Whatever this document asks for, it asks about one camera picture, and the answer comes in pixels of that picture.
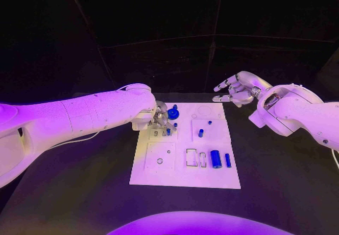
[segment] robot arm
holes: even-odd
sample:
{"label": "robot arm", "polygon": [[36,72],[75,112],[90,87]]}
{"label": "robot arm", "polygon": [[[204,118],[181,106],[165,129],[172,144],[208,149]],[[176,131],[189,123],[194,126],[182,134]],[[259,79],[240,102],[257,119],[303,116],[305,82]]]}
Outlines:
{"label": "robot arm", "polygon": [[135,130],[166,119],[168,107],[143,84],[34,105],[0,104],[0,188],[58,143],[133,123]]}
{"label": "robot arm", "polygon": [[303,128],[319,144],[339,150],[339,102],[324,103],[319,96],[296,84],[273,87],[246,71],[228,78],[214,90],[220,91],[227,86],[230,95],[215,96],[212,100],[234,102],[241,107],[257,98],[257,110],[250,120],[260,128],[267,125],[283,136]]}

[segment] black table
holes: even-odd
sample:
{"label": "black table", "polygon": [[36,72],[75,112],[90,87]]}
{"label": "black table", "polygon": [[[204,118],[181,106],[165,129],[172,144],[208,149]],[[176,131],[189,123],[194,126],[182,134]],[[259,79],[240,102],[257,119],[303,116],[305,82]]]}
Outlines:
{"label": "black table", "polygon": [[[215,94],[155,94],[210,102]],[[103,235],[149,215],[236,215],[295,234],[338,234],[339,171],[331,150],[299,130],[257,128],[256,104],[225,103],[241,189],[130,185],[139,132],[132,124],[47,151],[31,165],[0,215],[0,234]]]}

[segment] circular cutout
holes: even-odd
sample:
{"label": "circular cutout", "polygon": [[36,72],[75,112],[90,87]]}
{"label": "circular cutout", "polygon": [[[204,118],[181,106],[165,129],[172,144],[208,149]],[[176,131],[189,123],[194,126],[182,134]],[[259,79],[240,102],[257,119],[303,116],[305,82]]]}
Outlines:
{"label": "circular cutout", "polygon": [[198,109],[198,113],[202,116],[208,116],[212,113],[212,110],[208,106],[201,106],[199,109]]}

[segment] black background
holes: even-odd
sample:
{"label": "black background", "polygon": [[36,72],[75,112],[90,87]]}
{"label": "black background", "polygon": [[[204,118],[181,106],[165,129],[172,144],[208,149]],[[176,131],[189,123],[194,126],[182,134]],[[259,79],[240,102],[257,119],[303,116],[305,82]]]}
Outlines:
{"label": "black background", "polygon": [[[153,92],[211,92],[241,70],[338,100],[338,60],[324,67],[339,45],[337,0],[8,1],[2,23],[2,103],[133,82]],[[0,189],[3,205],[19,180]]]}

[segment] blue object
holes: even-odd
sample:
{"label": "blue object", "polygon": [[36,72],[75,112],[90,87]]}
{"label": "blue object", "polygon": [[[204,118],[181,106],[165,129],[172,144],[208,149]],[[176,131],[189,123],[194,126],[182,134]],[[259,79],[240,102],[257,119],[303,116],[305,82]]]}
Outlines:
{"label": "blue object", "polygon": [[175,120],[175,119],[178,119],[178,117],[179,117],[179,111],[178,111],[178,109],[169,109],[168,110],[168,114],[169,114],[169,120]]}
{"label": "blue object", "polygon": [[225,154],[225,157],[227,157],[227,165],[228,165],[228,168],[231,168],[231,159],[230,159],[230,154],[227,153]]}
{"label": "blue object", "polygon": [[204,129],[199,130],[199,137],[204,136]]}
{"label": "blue object", "polygon": [[212,166],[215,169],[221,168],[221,155],[218,150],[211,151]]}

